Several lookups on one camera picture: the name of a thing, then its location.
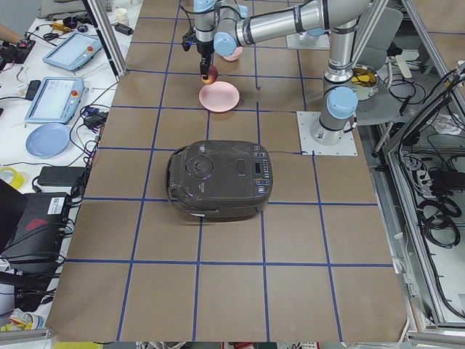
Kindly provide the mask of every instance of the red logo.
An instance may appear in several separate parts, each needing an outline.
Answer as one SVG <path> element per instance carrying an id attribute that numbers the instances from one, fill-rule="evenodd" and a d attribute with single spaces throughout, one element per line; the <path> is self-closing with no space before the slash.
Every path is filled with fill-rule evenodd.
<path id="1" fill-rule="evenodd" d="M 26 230 L 34 230 L 42 225 L 49 224 L 46 220 L 31 220 L 29 224 L 26 226 Z"/>

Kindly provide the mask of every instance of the blue joint cap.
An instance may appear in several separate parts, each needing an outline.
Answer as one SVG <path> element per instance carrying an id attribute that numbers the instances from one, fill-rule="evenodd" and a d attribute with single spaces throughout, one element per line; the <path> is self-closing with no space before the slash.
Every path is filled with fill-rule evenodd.
<path id="1" fill-rule="evenodd" d="M 328 111 L 336 119 L 348 119 L 357 109 L 358 98 L 349 87 L 337 87 L 329 92 L 326 100 Z"/>
<path id="2" fill-rule="evenodd" d="M 248 17 L 248 7 L 244 5 L 239 5 L 239 12 L 242 18 Z"/>
<path id="3" fill-rule="evenodd" d="M 220 31 L 215 34 L 215 39 L 213 40 L 213 47 L 218 55 L 227 57 L 234 53 L 237 49 L 235 39 L 228 33 Z"/>
<path id="4" fill-rule="evenodd" d="M 203 12 L 215 6 L 217 0 L 194 0 L 194 12 Z"/>
<path id="5" fill-rule="evenodd" d="M 323 28 L 314 28 L 307 31 L 310 36 L 322 36 L 326 31 Z"/>

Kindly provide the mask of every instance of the blue plate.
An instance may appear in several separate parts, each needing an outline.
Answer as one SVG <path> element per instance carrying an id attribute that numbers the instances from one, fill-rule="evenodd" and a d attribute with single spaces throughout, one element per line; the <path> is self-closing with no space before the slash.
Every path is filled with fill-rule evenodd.
<path id="1" fill-rule="evenodd" d="M 26 149 L 39 158 L 51 158 L 66 149 L 70 142 L 70 130 L 63 124 L 42 125 L 31 132 Z"/>

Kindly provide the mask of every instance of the pink plate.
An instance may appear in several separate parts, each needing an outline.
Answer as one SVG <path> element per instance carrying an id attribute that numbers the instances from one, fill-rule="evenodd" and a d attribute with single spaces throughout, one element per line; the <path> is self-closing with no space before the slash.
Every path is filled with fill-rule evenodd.
<path id="1" fill-rule="evenodd" d="M 229 82 L 216 81 L 202 87 L 198 99 L 209 111 L 224 113 L 238 104 L 239 91 Z"/>

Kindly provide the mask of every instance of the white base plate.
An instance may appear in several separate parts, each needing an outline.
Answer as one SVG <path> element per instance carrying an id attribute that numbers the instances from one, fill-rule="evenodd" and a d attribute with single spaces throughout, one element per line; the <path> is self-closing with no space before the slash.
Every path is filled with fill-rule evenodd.
<path id="1" fill-rule="evenodd" d="M 299 123 L 300 148 L 304 155 L 331 155 L 331 156 L 357 156 L 354 136 L 351 132 L 344 133 L 339 143 L 335 145 L 323 145 L 318 143 L 310 135 L 310 127 L 320 117 L 318 111 L 298 111 L 297 122 Z"/>
<path id="2" fill-rule="evenodd" d="M 306 35 L 303 39 L 299 33 L 287 35 L 288 49 L 329 49 L 328 34 L 320 36 Z"/>

